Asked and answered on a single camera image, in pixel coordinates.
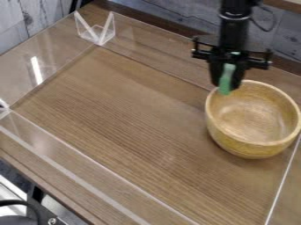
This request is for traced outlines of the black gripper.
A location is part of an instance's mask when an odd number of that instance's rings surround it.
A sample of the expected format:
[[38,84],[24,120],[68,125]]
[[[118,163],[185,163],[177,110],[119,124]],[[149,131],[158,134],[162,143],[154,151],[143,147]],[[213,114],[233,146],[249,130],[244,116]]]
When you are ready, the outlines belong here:
[[269,69],[273,54],[248,38],[249,20],[250,17],[222,16],[217,36],[196,35],[191,38],[191,57],[208,62],[214,86],[218,86],[225,66],[236,68],[230,83],[233,91],[240,87],[248,69]]

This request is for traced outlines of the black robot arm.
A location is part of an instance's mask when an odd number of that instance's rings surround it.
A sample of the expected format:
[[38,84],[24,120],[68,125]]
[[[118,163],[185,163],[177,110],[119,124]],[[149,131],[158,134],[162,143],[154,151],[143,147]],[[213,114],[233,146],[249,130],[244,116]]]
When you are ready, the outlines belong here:
[[205,60],[209,64],[210,82],[222,95],[240,88],[245,73],[250,69],[269,69],[273,51],[253,45],[248,37],[249,24],[261,30],[253,19],[253,8],[262,0],[221,0],[218,10],[220,30],[216,39],[196,35],[191,38],[191,57]]

